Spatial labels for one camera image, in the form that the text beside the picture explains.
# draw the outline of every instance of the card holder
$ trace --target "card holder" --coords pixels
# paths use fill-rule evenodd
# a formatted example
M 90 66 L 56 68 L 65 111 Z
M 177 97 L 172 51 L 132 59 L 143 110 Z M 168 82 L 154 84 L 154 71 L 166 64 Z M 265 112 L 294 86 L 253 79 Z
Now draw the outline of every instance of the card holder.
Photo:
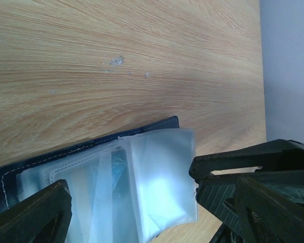
M 117 137 L 129 136 L 144 133 L 147 131 L 166 129 L 166 128 L 179 128 L 179 120 L 177 116 L 152 123 L 147 126 L 139 127 L 136 129 L 115 133 L 112 135 L 104 136 L 101 138 L 89 140 L 63 149 L 58 149 L 49 153 L 45 153 L 32 158 L 17 161 L 15 163 L 0 167 L 0 213 L 11 208 L 19 202 L 18 188 L 17 188 L 17 174 L 22 171 L 34 168 L 39 165 L 65 158 L 70 154 L 77 154 L 85 151 L 99 144 L 110 142 Z
M 195 222 L 196 187 L 188 174 L 195 135 L 191 129 L 157 129 L 173 119 L 147 133 L 123 133 L 66 156 L 50 154 L 56 159 L 46 163 L 28 163 L 15 175 L 17 200 L 65 179 L 72 197 L 67 243 L 147 243 L 169 227 Z

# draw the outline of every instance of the wooden table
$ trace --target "wooden table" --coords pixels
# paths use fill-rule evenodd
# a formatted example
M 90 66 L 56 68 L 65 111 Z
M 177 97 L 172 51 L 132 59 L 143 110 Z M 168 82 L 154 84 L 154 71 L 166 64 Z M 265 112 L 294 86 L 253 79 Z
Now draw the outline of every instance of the wooden table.
M 0 0 L 0 166 L 174 114 L 198 155 L 265 141 L 258 0 Z

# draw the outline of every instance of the black leather wallet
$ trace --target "black leather wallet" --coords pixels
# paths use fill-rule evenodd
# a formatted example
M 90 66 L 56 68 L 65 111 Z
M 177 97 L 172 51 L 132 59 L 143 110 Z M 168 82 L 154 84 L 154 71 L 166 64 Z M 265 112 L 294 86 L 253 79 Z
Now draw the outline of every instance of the black leather wallet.
M 57 159 L 64 158 L 71 153 L 76 154 L 99 144 L 110 142 L 117 137 L 135 135 L 152 130 L 166 128 L 179 128 L 178 117 L 172 116 L 170 118 L 152 123 L 147 126 L 115 133 L 101 138 L 96 138 L 0 167 L 0 213 L 11 208 L 19 202 L 16 175 L 20 174 L 22 171 L 46 164 L 51 161 L 55 161 Z

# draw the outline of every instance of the black object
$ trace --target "black object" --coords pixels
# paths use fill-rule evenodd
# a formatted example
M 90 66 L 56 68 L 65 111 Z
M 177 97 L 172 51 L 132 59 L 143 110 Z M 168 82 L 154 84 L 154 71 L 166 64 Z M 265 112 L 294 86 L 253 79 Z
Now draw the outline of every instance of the black object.
M 179 128 L 179 120 L 177 116 L 172 116 L 147 126 L 96 138 L 0 167 L 0 213 L 13 207 L 19 202 L 16 175 L 20 174 L 22 171 L 67 157 L 70 154 L 82 152 L 102 143 L 110 142 L 117 137 L 167 128 Z
M 261 170 L 211 175 L 215 170 L 247 167 Z M 189 174 L 199 184 L 197 202 L 224 223 L 212 243 L 239 242 L 241 237 L 248 243 L 275 243 L 282 239 L 298 242 L 292 239 L 304 231 L 303 144 L 279 139 L 241 150 L 198 156 Z M 282 237 L 287 229 L 294 238 Z M 231 236 L 241 237 L 229 238 L 228 230 Z
M 64 242 L 71 216 L 67 183 L 58 180 L 0 214 L 0 242 Z

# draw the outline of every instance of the scratch on table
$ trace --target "scratch on table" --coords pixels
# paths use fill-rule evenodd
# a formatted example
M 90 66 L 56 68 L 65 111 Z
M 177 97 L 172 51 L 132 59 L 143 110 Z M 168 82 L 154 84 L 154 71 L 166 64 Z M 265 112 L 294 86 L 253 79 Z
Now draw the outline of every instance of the scratch on table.
M 124 58 L 122 56 L 120 56 L 120 57 L 115 57 L 114 59 L 112 59 L 109 64 L 114 67 L 114 66 L 122 65 L 123 63 L 124 63 Z

